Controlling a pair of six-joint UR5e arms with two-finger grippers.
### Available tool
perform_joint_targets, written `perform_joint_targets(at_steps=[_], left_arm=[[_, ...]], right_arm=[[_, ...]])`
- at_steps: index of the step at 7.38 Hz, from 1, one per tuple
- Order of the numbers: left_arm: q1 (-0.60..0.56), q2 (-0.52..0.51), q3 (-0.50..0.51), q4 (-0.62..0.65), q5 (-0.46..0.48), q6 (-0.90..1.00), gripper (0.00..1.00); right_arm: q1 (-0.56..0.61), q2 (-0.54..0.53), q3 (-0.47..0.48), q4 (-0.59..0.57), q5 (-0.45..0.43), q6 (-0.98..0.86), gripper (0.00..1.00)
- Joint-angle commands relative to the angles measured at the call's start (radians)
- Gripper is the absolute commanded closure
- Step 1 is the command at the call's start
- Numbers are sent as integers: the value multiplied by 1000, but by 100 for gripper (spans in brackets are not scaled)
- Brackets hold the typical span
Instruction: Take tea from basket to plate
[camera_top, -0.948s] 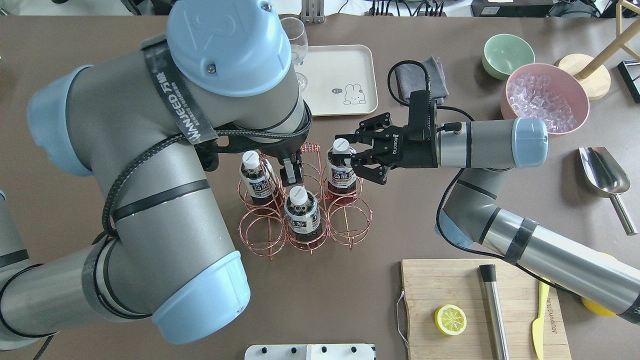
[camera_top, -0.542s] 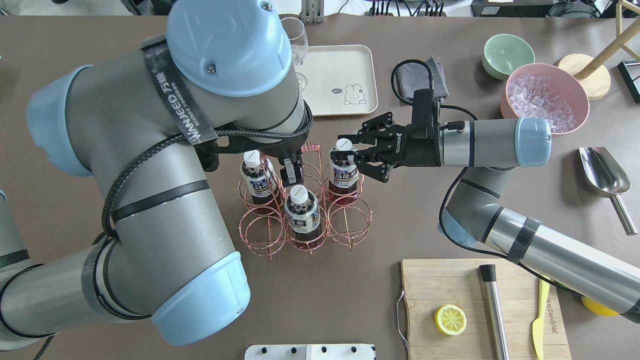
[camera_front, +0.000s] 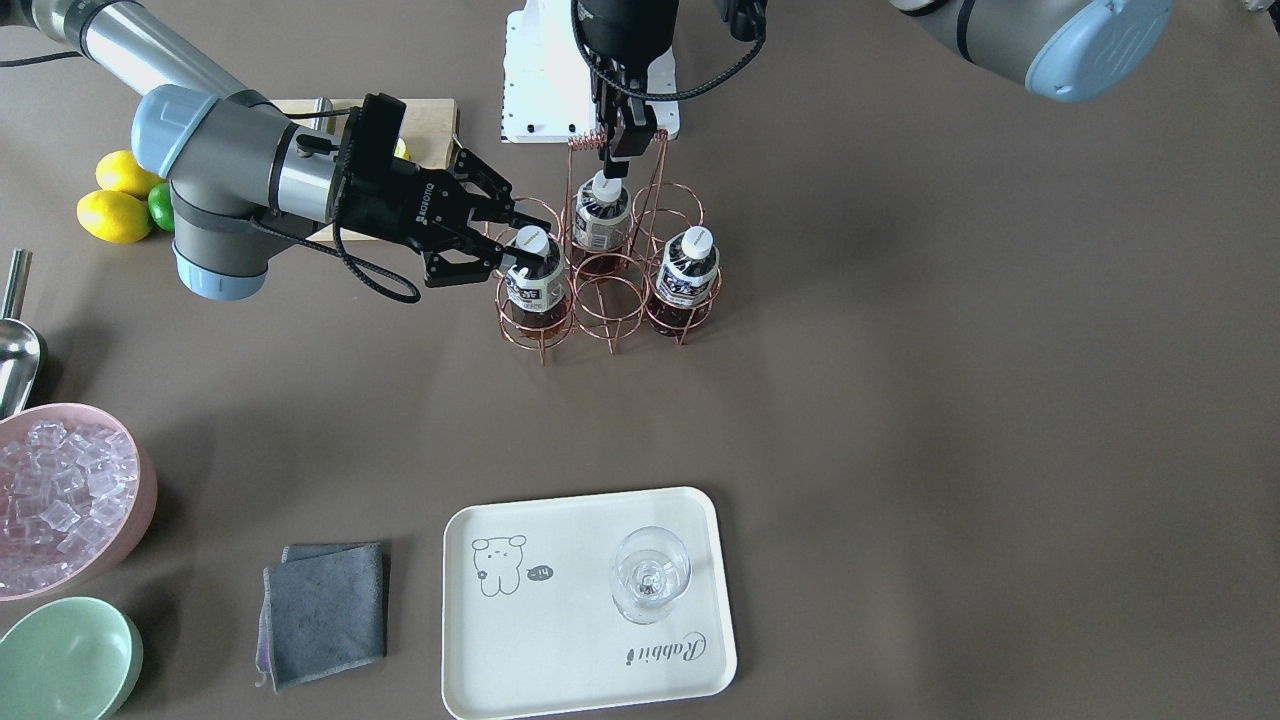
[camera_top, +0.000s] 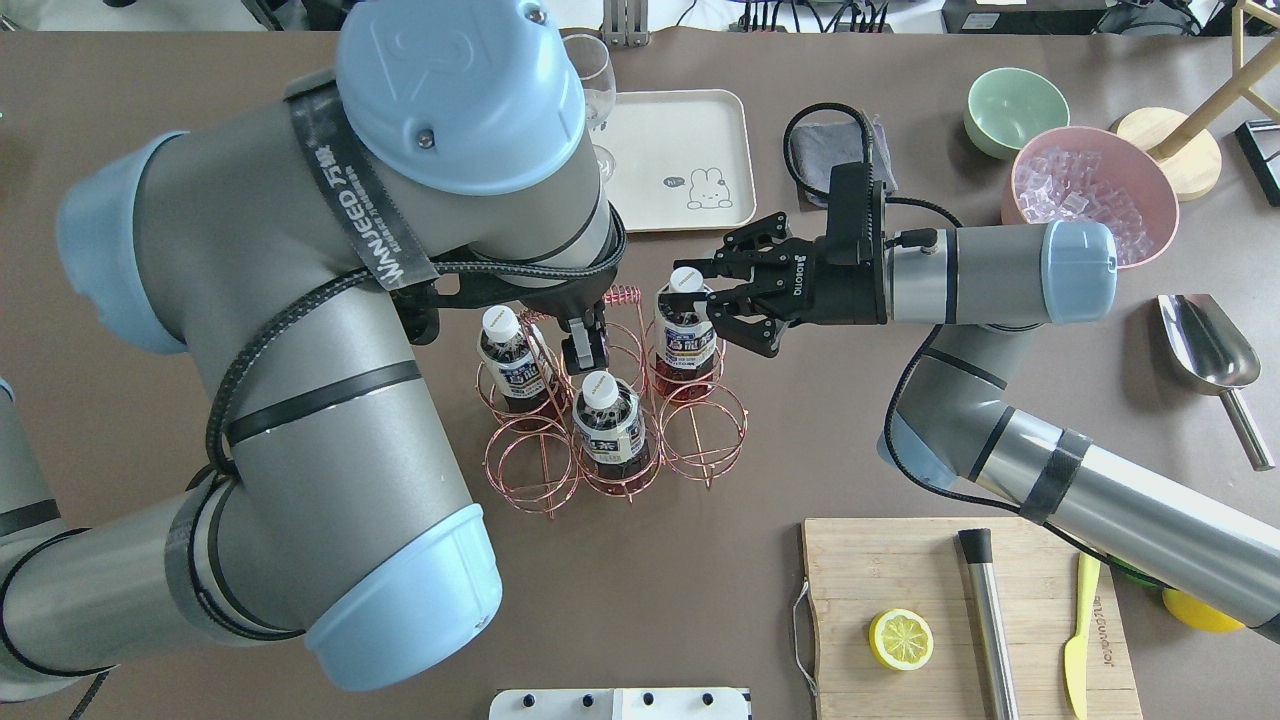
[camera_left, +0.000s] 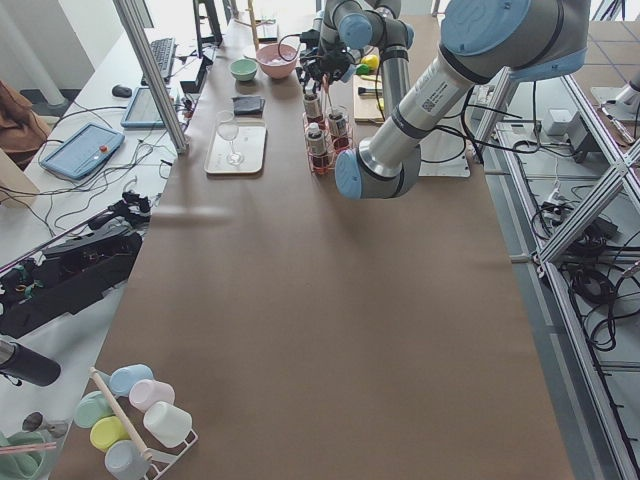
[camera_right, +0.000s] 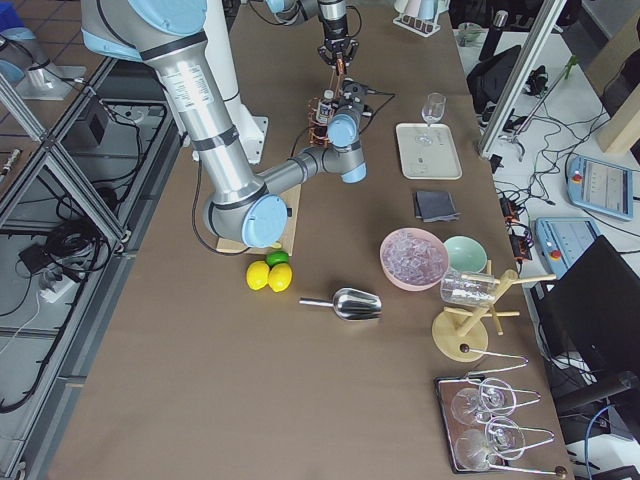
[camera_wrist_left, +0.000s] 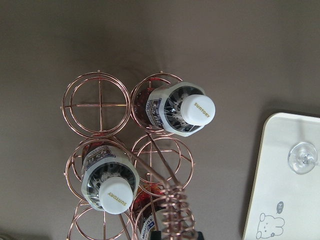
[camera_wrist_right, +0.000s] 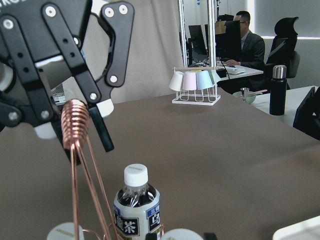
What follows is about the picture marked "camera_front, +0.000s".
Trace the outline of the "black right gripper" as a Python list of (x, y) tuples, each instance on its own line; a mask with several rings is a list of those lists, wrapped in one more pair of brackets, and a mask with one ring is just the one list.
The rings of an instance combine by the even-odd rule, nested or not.
[(367, 94), (349, 110), (335, 155), (335, 249), (344, 252), (346, 232), (411, 249), (422, 256), (428, 288), (483, 283), (512, 266), (543, 269), (543, 255), (457, 223), (460, 210), (445, 196), (462, 188), (472, 222), (552, 229), (517, 209), (511, 183), (477, 154), (457, 149), (449, 173), (396, 156), (406, 110), (387, 94)]

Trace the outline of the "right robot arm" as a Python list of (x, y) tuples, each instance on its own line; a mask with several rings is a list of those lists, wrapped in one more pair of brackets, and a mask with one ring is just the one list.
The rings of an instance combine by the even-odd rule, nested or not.
[(343, 231), (412, 250), (429, 287), (547, 264), (477, 231), (550, 228), (518, 211), (480, 158), (461, 149), (449, 168), (428, 169), (394, 155), (406, 114), (396, 97), (370, 94), (330, 135), (292, 120), (136, 1), (5, 1), (3, 23), (67, 45), (141, 96), (132, 152), (169, 181), (177, 270), (205, 299), (256, 293), (270, 260), (321, 228), (334, 236), (326, 251), (366, 284), (378, 269), (346, 251)]

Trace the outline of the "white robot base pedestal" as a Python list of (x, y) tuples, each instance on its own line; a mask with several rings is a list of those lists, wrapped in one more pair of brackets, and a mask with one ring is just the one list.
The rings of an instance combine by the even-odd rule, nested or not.
[[(603, 145), (605, 126), (596, 119), (593, 72), (575, 42), (573, 1), (527, 1), (506, 22), (504, 96), (500, 135), (512, 143)], [(675, 94), (672, 47), (649, 67), (648, 88)], [(655, 136), (678, 133), (678, 105), (648, 101), (658, 119)]]

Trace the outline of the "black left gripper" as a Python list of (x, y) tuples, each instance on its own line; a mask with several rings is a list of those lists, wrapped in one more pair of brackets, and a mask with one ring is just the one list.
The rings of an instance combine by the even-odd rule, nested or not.
[(628, 160), (641, 156), (658, 132), (649, 101), (672, 102), (672, 94), (648, 88), (649, 67), (672, 47), (677, 1), (573, 1), (575, 42), (591, 70), (591, 100), (603, 131), (603, 174), (623, 179)]

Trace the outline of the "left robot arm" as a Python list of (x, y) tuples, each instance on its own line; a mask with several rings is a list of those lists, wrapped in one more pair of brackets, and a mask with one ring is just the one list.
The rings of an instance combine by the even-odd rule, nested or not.
[[(1084, 102), (1124, 81), (1149, 54), (1172, 12), (1170, 1), (896, 1), (965, 61), (1041, 97)], [(767, 5), (721, 1), (719, 18), (749, 51), (714, 78), (685, 91), (654, 94), (653, 61), (673, 42), (676, 1), (572, 1), (573, 46), (591, 73), (591, 99), (604, 143), (607, 179), (627, 176), (658, 131), (655, 105), (698, 97), (745, 68), (763, 49)]]

